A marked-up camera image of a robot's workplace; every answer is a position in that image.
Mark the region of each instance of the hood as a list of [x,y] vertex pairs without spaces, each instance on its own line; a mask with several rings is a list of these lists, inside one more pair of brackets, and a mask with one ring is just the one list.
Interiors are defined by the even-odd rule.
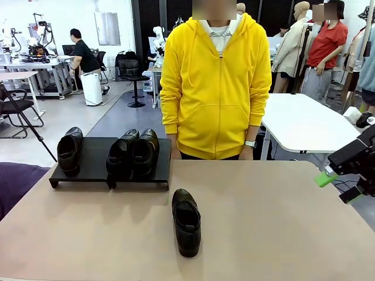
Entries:
[[[247,13],[244,13],[242,15],[242,20],[241,20],[241,23],[240,25],[238,26],[236,32],[238,32],[239,34],[242,34],[248,30],[250,30],[254,24],[256,24],[257,22],[252,19],[252,17],[247,14]],[[193,18],[189,18],[189,20],[186,22],[186,24],[188,26],[190,26],[193,30],[196,30],[197,33],[204,33],[205,31],[203,30],[203,28],[198,28],[199,26],[199,20],[197,19],[193,19]]]

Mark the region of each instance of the white collared shirt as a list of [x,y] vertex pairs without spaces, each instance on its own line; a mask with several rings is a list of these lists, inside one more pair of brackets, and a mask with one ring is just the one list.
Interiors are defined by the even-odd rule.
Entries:
[[237,14],[237,19],[232,19],[228,26],[223,26],[222,28],[212,28],[206,20],[200,20],[199,22],[210,36],[218,53],[222,55],[230,38],[240,25],[241,20],[242,16]]

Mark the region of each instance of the gray pants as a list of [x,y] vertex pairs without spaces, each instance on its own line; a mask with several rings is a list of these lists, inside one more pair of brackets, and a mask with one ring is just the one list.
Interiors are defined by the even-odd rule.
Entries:
[[332,71],[332,69],[325,70],[322,75],[318,76],[316,69],[308,68],[301,92],[320,103],[325,102],[324,98],[332,81]]
[[[83,72],[83,71],[82,71],[82,74],[86,74],[86,73],[93,73],[93,74],[97,73],[97,74],[99,74],[98,79],[99,79],[99,83],[100,83],[100,73],[101,73],[101,70],[100,70],[100,69],[95,69],[95,70],[90,71],[90,72]],[[101,88],[101,91],[102,91],[102,92],[105,90],[104,85],[100,85],[100,88]]]

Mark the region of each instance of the wristwatch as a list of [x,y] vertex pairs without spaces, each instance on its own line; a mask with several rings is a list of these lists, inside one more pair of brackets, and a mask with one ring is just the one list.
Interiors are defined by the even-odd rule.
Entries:
[[248,142],[248,141],[245,141],[245,145],[251,147],[251,148],[256,148],[257,147],[257,142]]

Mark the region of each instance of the hoodie pocket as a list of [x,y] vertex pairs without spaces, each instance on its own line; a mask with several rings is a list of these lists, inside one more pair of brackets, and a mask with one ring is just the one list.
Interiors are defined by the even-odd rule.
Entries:
[[250,115],[244,112],[241,105],[222,105],[220,118],[217,151],[243,146]]
[[179,122],[178,142],[204,152],[214,152],[219,131],[219,106],[199,105]]

